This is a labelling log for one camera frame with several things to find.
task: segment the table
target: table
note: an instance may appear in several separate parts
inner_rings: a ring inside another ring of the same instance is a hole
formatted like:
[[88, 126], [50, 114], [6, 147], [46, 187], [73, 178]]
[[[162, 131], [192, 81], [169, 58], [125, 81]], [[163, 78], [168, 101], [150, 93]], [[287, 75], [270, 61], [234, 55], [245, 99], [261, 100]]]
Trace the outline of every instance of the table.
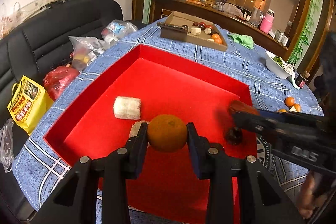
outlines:
[[203, 18], [233, 33], [249, 35], [257, 45], [277, 56], [281, 56], [283, 59], [288, 50], [287, 47], [280, 44], [270, 35], [233, 15], [229, 15], [210, 7], [186, 2], [184, 0], [153, 0], [153, 21], [168, 16], [172, 11], [179, 11]]
[[[295, 90], [288, 80], [281, 80], [266, 68], [265, 49], [254, 45], [254, 49], [249, 50], [234, 43], [228, 37], [227, 30], [220, 29], [220, 31], [228, 44], [226, 52], [160, 38], [160, 29], [153, 23], [120, 40], [76, 77], [40, 120], [13, 163], [14, 176], [31, 205], [38, 210], [70, 169], [44, 142], [44, 134], [82, 90], [111, 64], [141, 43], [188, 58], [245, 82], [250, 87], [252, 102], [256, 108], [276, 111], [285, 108], [283, 100], [286, 97], [293, 96], [301, 105], [303, 112], [323, 115], [322, 108], [319, 107], [316, 98], [306, 85], [301, 90]], [[257, 138], [257, 149], [258, 160], [274, 174], [275, 179], [294, 200], [307, 170], [274, 157], [270, 147], [262, 138]], [[99, 190], [97, 192], [96, 223], [101, 223], [101, 196], [102, 192]], [[136, 224], [142, 222], [175, 223], [134, 209], [130, 209], [130, 215], [132, 223]]]

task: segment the cardboard box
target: cardboard box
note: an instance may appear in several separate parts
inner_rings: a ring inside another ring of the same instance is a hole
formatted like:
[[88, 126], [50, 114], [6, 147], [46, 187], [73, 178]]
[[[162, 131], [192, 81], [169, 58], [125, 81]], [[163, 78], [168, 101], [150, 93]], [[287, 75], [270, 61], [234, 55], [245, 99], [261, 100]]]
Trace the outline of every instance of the cardboard box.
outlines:
[[187, 25], [189, 27], [189, 30], [191, 27], [194, 27], [193, 26], [194, 22], [198, 22], [198, 23], [204, 22], [207, 25], [212, 25], [214, 27], [214, 30], [221, 37], [223, 44], [217, 44], [215, 42], [211, 42], [207, 40], [208, 38], [211, 38], [211, 37], [209, 34], [206, 34], [204, 31], [202, 31], [200, 35], [192, 35], [190, 32], [186, 34], [180, 31], [172, 30], [172, 29], [161, 28], [160, 36], [163, 38], [184, 41], [184, 42], [189, 42], [189, 43], [193, 43], [196, 45], [200, 45], [203, 47], [213, 48], [215, 50], [219, 50], [222, 52], [226, 51], [227, 43], [224, 37], [219, 32], [219, 30], [216, 28], [216, 26], [211, 21], [204, 20], [202, 18], [191, 16], [191, 15], [177, 12], [177, 11], [172, 12], [165, 21], [166, 24], [173, 24], [177, 26]]

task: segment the red tray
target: red tray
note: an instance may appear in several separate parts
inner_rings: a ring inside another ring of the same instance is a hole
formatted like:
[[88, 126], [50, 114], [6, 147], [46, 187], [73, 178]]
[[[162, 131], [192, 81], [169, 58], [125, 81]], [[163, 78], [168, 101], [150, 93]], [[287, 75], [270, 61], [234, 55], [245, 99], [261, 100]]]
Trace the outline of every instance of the red tray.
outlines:
[[[59, 117], [44, 140], [69, 165], [81, 156], [107, 156], [123, 147], [135, 121], [116, 119], [117, 96], [141, 99], [141, 119], [173, 114], [193, 122], [210, 142], [230, 156], [256, 155], [255, 135], [243, 132], [238, 146], [226, 143], [223, 132], [233, 125], [227, 113], [232, 100], [252, 105], [249, 87], [208, 67], [153, 47], [139, 45], [90, 84]], [[216, 117], [224, 111], [226, 122]], [[233, 181], [235, 223], [239, 222], [237, 183]], [[209, 181], [192, 171], [187, 145], [176, 153], [147, 150], [137, 180], [127, 180], [128, 203], [139, 210], [180, 222], [204, 223]]]

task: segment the dark wooden bar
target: dark wooden bar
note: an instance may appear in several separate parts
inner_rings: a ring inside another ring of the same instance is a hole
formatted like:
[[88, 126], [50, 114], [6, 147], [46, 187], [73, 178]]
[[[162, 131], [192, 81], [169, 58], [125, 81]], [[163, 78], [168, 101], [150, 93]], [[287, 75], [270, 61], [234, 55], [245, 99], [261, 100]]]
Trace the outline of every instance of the dark wooden bar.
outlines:
[[168, 16], [172, 11], [179, 11], [212, 21], [232, 33], [249, 35], [253, 37], [255, 44], [265, 48], [277, 56], [281, 56], [282, 58], [284, 58], [287, 52], [287, 48], [285, 46], [278, 43], [275, 39], [259, 29], [252, 27], [248, 23], [213, 8], [188, 3], [183, 0], [153, 0], [151, 19], [152, 21], [161, 19]]

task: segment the green vegetable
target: green vegetable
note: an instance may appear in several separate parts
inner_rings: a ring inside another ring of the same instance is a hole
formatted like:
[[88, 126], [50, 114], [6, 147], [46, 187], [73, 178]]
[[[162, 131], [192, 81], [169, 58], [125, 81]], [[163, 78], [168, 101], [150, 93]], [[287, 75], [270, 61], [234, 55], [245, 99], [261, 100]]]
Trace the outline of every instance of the green vegetable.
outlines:
[[278, 63], [279, 66], [281, 66], [283, 69], [285, 68], [285, 67], [284, 67], [284, 64], [282, 63], [282, 59], [281, 59], [281, 57], [275, 56], [275, 57], [273, 57], [273, 60], [274, 60], [276, 63]]

